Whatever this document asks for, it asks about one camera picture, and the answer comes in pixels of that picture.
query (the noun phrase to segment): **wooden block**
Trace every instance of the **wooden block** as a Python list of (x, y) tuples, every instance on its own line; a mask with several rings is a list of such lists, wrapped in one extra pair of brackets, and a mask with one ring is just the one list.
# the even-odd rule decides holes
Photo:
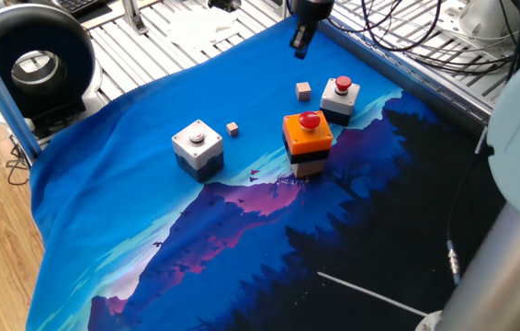
[(240, 129), (238, 128), (238, 125), (235, 124), (235, 122), (231, 122), (227, 125), (227, 132), (231, 135), (231, 137), (235, 137), (240, 133)]
[(309, 86), (309, 83), (297, 83), (297, 99), (299, 101), (307, 101), (311, 98), (311, 86)]

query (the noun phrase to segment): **metal rack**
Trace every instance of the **metal rack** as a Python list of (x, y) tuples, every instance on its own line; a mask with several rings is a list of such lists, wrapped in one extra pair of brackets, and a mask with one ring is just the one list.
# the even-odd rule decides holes
[[(366, 5), (370, 6), (372, 1), (375, 2), (372, 4), (372, 14), (369, 19), (376, 22), (386, 15), (392, 1), (367, 0)], [(403, 0), (393, 13), (394, 23), (387, 32), (385, 40), (390, 40), (400, 47), (409, 42), (404, 38), (419, 39), (434, 17), (435, 5), (436, 0)], [(446, 0), (442, 10), (458, 11), (463, 6), (464, 4), (458, 0)], [(205, 8), (195, 0), (165, 0), (143, 6), (141, 16), (149, 30), (143, 35), (135, 33), (122, 19), (121, 14), (90, 28), (96, 57), (105, 71), (103, 85), (98, 93), (105, 100), (112, 100), (154, 79), (203, 63), (282, 19), (281, 7), (270, 0), (243, 0), (242, 8), (235, 12), (238, 17), (236, 25), (240, 28), (238, 35), (201, 51), (185, 51), (167, 38), (166, 31), (174, 13), (189, 10), (205, 10)], [(337, 1), (331, 18), (347, 28), (362, 29), (364, 19), (361, 1)], [(326, 22), (322, 23), (322, 31), (330, 37), (333, 34), (344, 35), (346, 42), (351, 40), (359, 44), (363, 50), (370, 51), (395, 69), (403, 71), (413, 82), (426, 87), (478, 123), (488, 121), (495, 101), (503, 90), (506, 70), (480, 75), (448, 74), (419, 64), (407, 54), (390, 53), (374, 48), (370, 46), (369, 36), (340, 32)], [(374, 32), (381, 37), (385, 31), (386, 26), (383, 25)], [(470, 63), (470, 67), (464, 67), (466, 70), (488, 69), (489, 65), (474, 66), (473, 64), (493, 60), (494, 54), (486, 51), (466, 51), (467, 46), (458, 38), (435, 31), (422, 47), (415, 48), (413, 51), (438, 60)], [(497, 51), (506, 53), (509, 47), (504, 46), (497, 48)], [(442, 48), (453, 52), (430, 51), (426, 47)]]
[(143, 6), (141, 17), (148, 32), (139, 35), (116, 17), (91, 29), (103, 83), (97, 93), (112, 100), (152, 80), (204, 63), (238, 43), (276, 24), (278, 6), (263, 0), (244, 0), (235, 12), (240, 32), (200, 51), (187, 51), (168, 39), (168, 24), (178, 11), (205, 10), (194, 0), (165, 0)]

